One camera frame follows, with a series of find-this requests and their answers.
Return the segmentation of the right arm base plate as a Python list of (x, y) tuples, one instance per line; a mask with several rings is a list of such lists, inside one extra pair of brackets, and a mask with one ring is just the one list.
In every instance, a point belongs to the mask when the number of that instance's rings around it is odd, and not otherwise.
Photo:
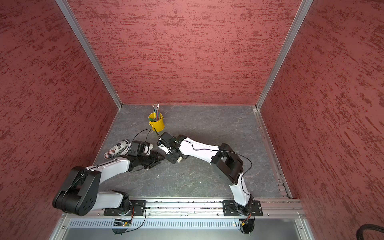
[(226, 200), (222, 202), (224, 216), (263, 216), (263, 210), (260, 201), (250, 199), (245, 206), (237, 204), (235, 201)]

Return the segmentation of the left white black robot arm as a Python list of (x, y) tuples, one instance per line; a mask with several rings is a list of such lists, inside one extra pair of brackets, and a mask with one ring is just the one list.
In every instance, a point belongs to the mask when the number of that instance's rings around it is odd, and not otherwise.
[(53, 207), (65, 213), (84, 216), (93, 210), (111, 209), (119, 216), (133, 214), (129, 194), (117, 190), (99, 191), (101, 183), (117, 175), (151, 169), (165, 157), (158, 152), (145, 156), (120, 155), (97, 166), (74, 167), (53, 199)]

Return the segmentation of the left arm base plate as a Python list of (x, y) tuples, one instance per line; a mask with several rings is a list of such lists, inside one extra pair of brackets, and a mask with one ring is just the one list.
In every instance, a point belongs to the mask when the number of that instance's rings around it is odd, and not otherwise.
[(145, 208), (147, 201), (145, 200), (130, 200), (131, 204), (128, 208), (128, 211), (125, 215), (122, 213), (118, 213), (117, 209), (105, 209), (103, 215), (104, 216), (113, 216), (113, 217), (132, 217), (132, 216), (139, 216), (142, 217), (145, 215)]

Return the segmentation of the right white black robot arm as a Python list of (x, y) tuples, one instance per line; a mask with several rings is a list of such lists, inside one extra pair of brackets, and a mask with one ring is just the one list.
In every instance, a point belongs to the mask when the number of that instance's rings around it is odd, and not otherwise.
[(157, 145), (166, 153), (166, 159), (172, 164), (188, 157), (210, 164), (219, 179), (229, 185), (234, 197), (234, 208), (238, 214), (241, 216), (251, 214), (253, 198), (244, 180), (243, 156), (235, 153), (229, 145), (206, 145), (183, 135), (173, 137), (168, 133), (160, 136)]

